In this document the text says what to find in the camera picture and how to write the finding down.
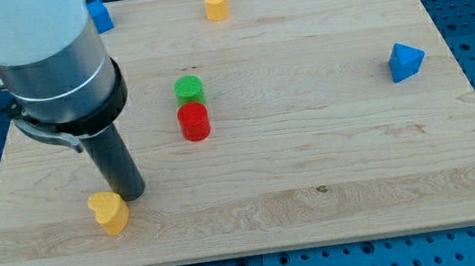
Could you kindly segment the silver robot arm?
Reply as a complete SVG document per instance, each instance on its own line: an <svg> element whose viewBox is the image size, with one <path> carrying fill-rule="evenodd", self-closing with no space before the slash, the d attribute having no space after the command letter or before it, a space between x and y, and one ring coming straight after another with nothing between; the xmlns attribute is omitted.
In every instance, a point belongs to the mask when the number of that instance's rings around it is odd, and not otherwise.
<svg viewBox="0 0 475 266"><path fill-rule="evenodd" d="M0 80L30 138L75 151L121 141L113 123L127 91L86 0L0 0Z"/></svg>

